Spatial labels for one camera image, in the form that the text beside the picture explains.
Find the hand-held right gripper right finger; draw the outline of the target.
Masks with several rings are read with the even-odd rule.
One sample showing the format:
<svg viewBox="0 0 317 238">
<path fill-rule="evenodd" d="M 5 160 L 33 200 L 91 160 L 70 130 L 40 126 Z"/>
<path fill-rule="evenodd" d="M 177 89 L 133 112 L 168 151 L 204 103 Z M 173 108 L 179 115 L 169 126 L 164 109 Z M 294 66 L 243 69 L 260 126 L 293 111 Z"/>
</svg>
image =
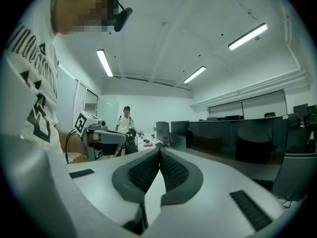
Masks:
<svg viewBox="0 0 317 238">
<path fill-rule="evenodd" d="M 273 221 L 284 213 L 273 194 L 235 168 L 189 153 L 171 152 L 199 167 L 204 181 L 185 204 L 162 206 L 143 237 L 245 238 L 253 235 L 255 229 L 230 196 L 239 190 L 245 191 Z"/>
</svg>

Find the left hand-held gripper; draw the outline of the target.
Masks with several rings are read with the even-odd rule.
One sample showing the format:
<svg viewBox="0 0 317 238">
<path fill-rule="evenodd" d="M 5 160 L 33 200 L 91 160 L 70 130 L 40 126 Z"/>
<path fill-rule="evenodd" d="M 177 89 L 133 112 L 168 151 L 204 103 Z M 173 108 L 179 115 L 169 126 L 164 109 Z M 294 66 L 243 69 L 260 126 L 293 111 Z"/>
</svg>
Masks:
<svg viewBox="0 0 317 238">
<path fill-rule="evenodd" d="M 102 155 L 116 155 L 118 147 L 129 139 L 127 134 L 109 131 L 104 120 L 86 111 L 80 112 L 74 129 L 86 147 L 87 161 L 95 161 Z M 97 132 L 97 135 L 95 136 L 93 145 L 90 146 L 88 134 L 92 131 Z"/>
</svg>

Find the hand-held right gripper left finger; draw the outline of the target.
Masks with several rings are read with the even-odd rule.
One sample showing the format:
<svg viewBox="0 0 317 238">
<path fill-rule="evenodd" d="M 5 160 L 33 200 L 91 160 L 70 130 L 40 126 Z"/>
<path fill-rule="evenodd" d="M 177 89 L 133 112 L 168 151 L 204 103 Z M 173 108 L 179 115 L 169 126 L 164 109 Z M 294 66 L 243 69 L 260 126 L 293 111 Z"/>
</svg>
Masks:
<svg viewBox="0 0 317 238">
<path fill-rule="evenodd" d="M 155 148 L 149 148 L 121 157 L 70 164 L 66 166 L 66 170 L 73 176 L 83 170 L 92 170 L 91 174 L 79 175 L 73 181 L 98 211 L 116 224 L 131 230 L 128 225 L 137 225 L 139 222 L 151 225 L 160 214 L 161 173 L 154 172 L 142 204 L 125 200 L 113 185 L 112 177 L 120 167 L 135 160 L 142 161 L 144 156 L 154 150 Z"/>
</svg>

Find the person's left hand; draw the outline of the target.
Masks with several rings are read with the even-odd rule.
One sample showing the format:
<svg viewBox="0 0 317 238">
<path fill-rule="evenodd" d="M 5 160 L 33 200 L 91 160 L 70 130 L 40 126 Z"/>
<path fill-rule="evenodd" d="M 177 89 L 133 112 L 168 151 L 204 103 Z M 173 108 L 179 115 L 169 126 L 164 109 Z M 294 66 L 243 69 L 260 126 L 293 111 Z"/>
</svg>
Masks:
<svg viewBox="0 0 317 238">
<path fill-rule="evenodd" d="M 90 144 L 93 144 L 93 143 L 96 143 L 96 142 L 100 142 L 101 140 L 101 135 L 95 131 L 89 131 L 87 133 L 87 143 L 90 145 Z"/>
</svg>

